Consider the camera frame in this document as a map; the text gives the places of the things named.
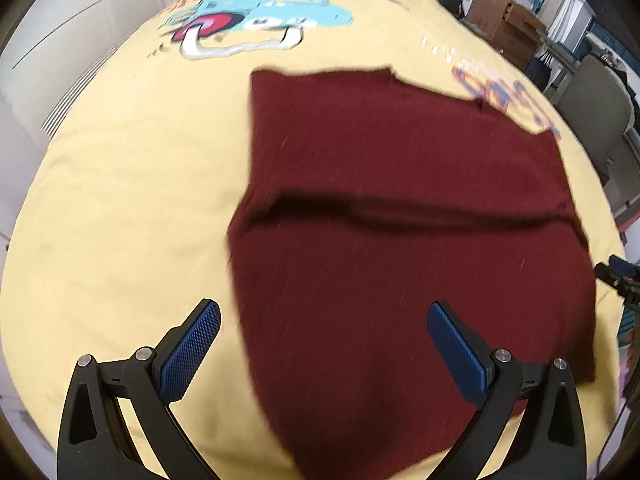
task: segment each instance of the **metal screw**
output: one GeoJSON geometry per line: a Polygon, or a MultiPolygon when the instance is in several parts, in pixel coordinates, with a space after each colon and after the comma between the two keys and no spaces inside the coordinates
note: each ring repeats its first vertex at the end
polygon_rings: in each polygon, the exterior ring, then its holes
{"type": "Polygon", "coordinates": [[[87,366],[90,362],[91,356],[89,354],[84,354],[78,359],[78,366],[87,366]]]}
{"type": "Polygon", "coordinates": [[[495,351],[495,358],[498,359],[498,361],[500,361],[501,363],[508,363],[509,361],[511,361],[511,352],[500,348],[499,350],[495,351]]]}
{"type": "Polygon", "coordinates": [[[151,357],[151,354],[152,354],[151,348],[143,346],[142,348],[139,348],[138,351],[136,352],[136,359],[138,361],[146,361],[151,357]]]}

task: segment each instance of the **maroon garment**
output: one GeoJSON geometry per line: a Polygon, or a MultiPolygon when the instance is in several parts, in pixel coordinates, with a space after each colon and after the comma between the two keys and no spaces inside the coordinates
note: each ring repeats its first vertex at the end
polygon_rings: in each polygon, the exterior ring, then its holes
{"type": "Polygon", "coordinates": [[[425,327],[447,300],[492,348],[593,379],[595,282],[551,132],[387,70],[252,75],[229,226],[255,391],[308,480],[383,480],[474,408],[425,327]]]}

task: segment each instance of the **bed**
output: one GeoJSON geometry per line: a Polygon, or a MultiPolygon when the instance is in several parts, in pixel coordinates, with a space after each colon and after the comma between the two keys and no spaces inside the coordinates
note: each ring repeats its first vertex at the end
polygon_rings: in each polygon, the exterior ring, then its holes
{"type": "MultiPolygon", "coordinates": [[[[126,358],[213,298],[223,328],[172,410],[221,478],[301,478],[252,390],[225,239],[248,181],[250,73],[263,67],[391,67],[413,85],[484,99],[532,134],[551,129],[592,261],[623,254],[598,177],[552,105],[435,0],[177,0],[77,99],[15,227],[0,295],[2,345],[53,446],[80,355],[126,358]]],[[[616,415],[621,314],[615,293],[598,284],[596,380],[578,389],[590,461],[616,415]]],[[[132,409],[124,411],[145,464],[160,472],[132,409]]],[[[517,424],[484,473],[500,465],[517,424]]],[[[423,479],[442,456],[394,478],[423,479]]]]}

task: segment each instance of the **red cartoon mouth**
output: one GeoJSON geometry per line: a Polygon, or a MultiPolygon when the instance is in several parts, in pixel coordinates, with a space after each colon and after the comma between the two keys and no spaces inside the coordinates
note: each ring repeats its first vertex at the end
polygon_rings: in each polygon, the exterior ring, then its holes
{"type": "Polygon", "coordinates": [[[206,38],[215,32],[221,32],[227,30],[244,20],[242,14],[236,14],[234,12],[217,12],[215,14],[204,14],[198,16],[192,22],[187,23],[183,27],[174,32],[171,37],[171,41],[182,41],[184,35],[191,27],[200,27],[198,31],[199,38],[206,38]]]}

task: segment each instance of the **cartoon character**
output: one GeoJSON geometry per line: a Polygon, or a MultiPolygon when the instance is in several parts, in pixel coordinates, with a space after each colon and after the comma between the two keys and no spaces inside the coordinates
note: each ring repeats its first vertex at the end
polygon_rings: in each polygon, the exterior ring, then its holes
{"type": "Polygon", "coordinates": [[[199,0],[196,6],[174,12],[165,25],[173,42],[188,59],[225,57],[249,50],[286,50],[303,39],[308,27],[349,25],[351,13],[329,0],[199,0]],[[201,38],[226,30],[282,30],[280,41],[240,43],[229,47],[204,47],[201,38]]]}

